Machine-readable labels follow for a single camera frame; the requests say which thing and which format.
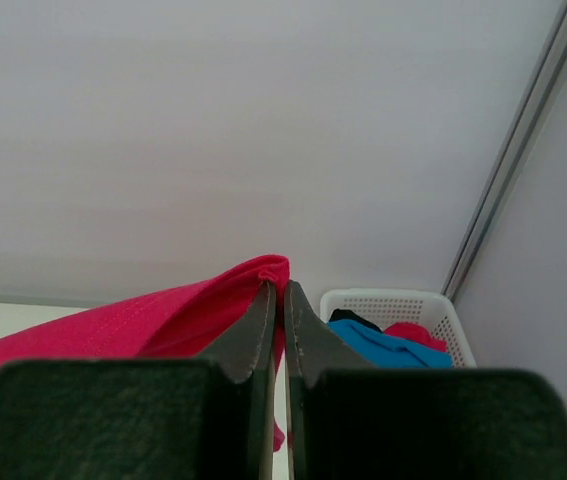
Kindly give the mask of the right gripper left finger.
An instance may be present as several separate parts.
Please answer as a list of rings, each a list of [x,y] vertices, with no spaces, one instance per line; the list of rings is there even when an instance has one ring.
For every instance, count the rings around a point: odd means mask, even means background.
[[[0,479],[268,479],[275,286],[190,359],[0,368]]]

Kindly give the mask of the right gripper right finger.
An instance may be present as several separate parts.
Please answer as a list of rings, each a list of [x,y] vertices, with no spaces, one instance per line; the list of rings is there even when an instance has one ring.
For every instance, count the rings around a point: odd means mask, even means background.
[[[284,294],[294,479],[567,479],[567,410],[513,369],[387,369]]]

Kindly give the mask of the pink t shirt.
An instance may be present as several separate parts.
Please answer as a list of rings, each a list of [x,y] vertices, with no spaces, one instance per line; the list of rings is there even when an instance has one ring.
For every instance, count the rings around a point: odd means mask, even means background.
[[[287,258],[265,255],[212,279],[66,316],[0,339],[0,366],[25,359],[191,357],[232,326],[259,285],[281,292]]]

